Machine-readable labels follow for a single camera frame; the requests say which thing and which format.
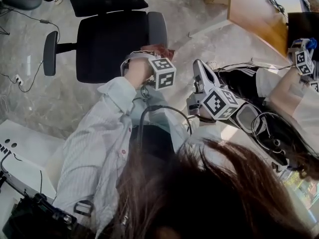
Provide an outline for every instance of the power outlet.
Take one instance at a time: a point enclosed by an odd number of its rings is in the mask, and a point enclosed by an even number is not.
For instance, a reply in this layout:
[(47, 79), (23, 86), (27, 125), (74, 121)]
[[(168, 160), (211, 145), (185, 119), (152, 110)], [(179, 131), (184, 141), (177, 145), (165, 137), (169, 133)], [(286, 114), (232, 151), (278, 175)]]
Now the power outlet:
[(16, 79), (16, 82), (17, 82), (19, 85), (21, 85), (21, 86), (23, 85), (24, 81), (21, 79), (21, 77), (20, 77), (19, 74), (17, 74), (14, 78)]

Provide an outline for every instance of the gray floor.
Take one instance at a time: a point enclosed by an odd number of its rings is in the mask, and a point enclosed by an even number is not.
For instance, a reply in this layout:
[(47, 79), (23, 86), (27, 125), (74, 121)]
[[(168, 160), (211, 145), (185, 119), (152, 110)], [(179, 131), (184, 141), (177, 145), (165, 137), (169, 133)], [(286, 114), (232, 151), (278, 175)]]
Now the gray floor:
[[(221, 13), (224, 5), (205, 5), (202, 0), (146, 0), (148, 10), (164, 14), (169, 45), (176, 50), (173, 60), (178, 77), (174, 89), (164, 91), (168, 103), (179, 109), (192, 89), (192, 63), (196, 58), (214, 60), (218, 66), (246, 62), (251, 57), (281, 61), (281, 58), (253, 35), (230, 25), (200, 38), (190, 39), (189, 31)], [(76, 18), (69, 0), (60, 5), (44, 2), (38, 9), (27, 12), (38, 19), (48, 19), (61, 31), (61, 43), (76, 42), (80, 18)], [(0, 71), (13, 78), (17, 73), (29, 88), (42, 59), (46, 35), (55, 30), (23, 15), (11, 12), (0, 18), (0, 25), (10, 35), (0, 36)], [(27, 57), (31, 56), (30, 65)], [(0, 119), (6, 118), (21, 125), (56, 137), (66, 138), (75, 130), (81, 118), (96, 103), (99, 85), (76, 80), (75, 52), (57, 55), (57, 74), (44, 76), (41, 68), (28, 93), (0, 76)]]

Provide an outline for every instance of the chair seat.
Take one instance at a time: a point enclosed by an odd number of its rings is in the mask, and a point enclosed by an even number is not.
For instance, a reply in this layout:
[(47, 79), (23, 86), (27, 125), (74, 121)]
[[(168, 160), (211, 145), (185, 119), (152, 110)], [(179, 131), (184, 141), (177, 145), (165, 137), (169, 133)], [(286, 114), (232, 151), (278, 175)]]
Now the chair seat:
[(148, 44), (144, 11), (119, 11), (83, 19), (77, 37), (78, 81), (106, 83), (121, 76), (125, 57)]

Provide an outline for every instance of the black office chair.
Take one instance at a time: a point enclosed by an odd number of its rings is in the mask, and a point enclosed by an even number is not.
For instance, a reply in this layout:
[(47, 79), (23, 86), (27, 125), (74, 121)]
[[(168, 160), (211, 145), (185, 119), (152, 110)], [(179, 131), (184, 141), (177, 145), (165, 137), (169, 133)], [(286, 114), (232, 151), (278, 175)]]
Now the black office chair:
[(167, 47), (163, 15), (136, 11), (148, 7), (144, 0), (71, 0), (71, 3), (77, 17), (92, 17), (80, 22), (77, 43), (57, 44), (58, 33), (48, 34), (43, 54), (46, 76), (55, 75), (56, 54), (76, 50), (78, 81), (105, 83), (121, 75), (121, 63), (131, 52), (151, 44)]

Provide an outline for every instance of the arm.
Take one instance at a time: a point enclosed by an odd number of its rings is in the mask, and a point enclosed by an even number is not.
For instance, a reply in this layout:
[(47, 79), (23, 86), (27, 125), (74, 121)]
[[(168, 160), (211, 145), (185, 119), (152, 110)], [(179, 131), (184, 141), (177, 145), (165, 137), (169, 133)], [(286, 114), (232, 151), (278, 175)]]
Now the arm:
[[(148, 69), (143, 65), (138, 61), (132, 63), (125, 77), (101, 86), (98, 89), (102, 93), (101, 99), (66, 140), (55, 206), (69, 211), (78, 201), (91, 199), (105, 162), (119, 159), (114, 145), (123, 134), (125, 124), (131, 123), (127, 113), (136, 95), (135, 88), (148, 76)], [(125, 163), (124, 160), (120, 162), (123, 167)], [(112, 169), (107, 171), (108, 174), (119, 169), (116, 164), (109, 165)]]
[(290, 116), (293, 116), (302, 98), (290, 93), (289, 89), (291, 85), (298, 84), (299, 81), (300, 75), (297, 68), (291, 67), (269, 95), (271, 106), (274, 107), (275, 110), (282, 110)]

